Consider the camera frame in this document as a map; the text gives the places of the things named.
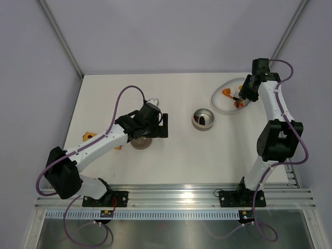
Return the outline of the metal tongs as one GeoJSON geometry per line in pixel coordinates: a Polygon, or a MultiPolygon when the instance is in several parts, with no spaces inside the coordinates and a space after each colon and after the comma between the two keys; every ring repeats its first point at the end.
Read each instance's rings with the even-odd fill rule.
{"type": "Polygon", "coordinates": [[[243,108],[243,107],[246,107],[249,105],[249,100],[248,99],[243,99],[239,96],[239,93],[238,92],[235,92],[234,93],[234,96],[233,96],[233,100],[234,100],[234,107],[235,108],[243,108]]]}

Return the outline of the beige round lid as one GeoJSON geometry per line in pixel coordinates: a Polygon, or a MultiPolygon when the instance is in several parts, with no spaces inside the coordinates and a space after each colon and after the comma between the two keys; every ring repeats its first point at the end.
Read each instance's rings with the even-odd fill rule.
{"type": "Polygon", "coordinates": [[[140,137],[130,142],[131,146],[137,150],[147,149],[152,144],[152,138],[140,137]]]}

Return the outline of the steel round lunch container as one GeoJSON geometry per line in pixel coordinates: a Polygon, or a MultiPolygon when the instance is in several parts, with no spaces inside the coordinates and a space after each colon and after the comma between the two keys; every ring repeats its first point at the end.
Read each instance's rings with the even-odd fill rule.
{"type": "Polygon", "coordinates": [[[197,109],[192,115],[192,124],[200,131],[209,130],[213,126],[214,120],[214,114],[206,108],[197,109]]]}

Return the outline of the dark food piece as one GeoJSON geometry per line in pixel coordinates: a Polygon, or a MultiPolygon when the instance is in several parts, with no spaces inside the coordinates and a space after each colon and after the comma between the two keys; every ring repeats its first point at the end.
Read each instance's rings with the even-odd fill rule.
{"type": "Polygon", "coordinates": [[[199,125],[201,126],[205,125],[205,118],[203,116],[199,117],[199,125]]]}

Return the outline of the red orange food toy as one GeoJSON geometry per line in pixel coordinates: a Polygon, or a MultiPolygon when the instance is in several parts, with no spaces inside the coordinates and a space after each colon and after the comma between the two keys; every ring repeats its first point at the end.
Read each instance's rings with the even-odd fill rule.
{"type": "Polygon", "coordinates": [[[242,108],[244,106],[243,101],[235,101],[234,107],[235,108],[242,108]]]}

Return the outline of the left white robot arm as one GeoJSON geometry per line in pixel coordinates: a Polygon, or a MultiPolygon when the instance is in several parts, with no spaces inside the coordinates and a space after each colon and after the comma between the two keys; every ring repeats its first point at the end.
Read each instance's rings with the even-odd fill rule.
{"type": "Polygon", "coordinates": [[[158,106],[146,102],[142,108],[118,117],[110,130],[68,150],[51,150],[44,177],[61,199],[83,196],[84,207],[125,207],[122,197],[126,191],[116,192],[102,178],[90,178],[83,170],[110,150],[140,138],[167,138],[168,114],[158,106]]]}

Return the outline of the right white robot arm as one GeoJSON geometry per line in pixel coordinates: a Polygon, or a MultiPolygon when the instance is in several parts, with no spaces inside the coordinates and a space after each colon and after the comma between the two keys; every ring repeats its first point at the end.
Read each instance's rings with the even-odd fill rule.
{"type": "Polygon", "coordinates": [[[257,159],[248,174],[230,194],[231,207],[265,207],[263,186],[272,171],[291,158],[303,133],[303,124],[288,112],[281,92],[282,80],[269,68],[269,59],[252,61],[252,72],[247,75],[234,99],[237,106],[262,100],[267,124],[257,144],[257,159]]]}

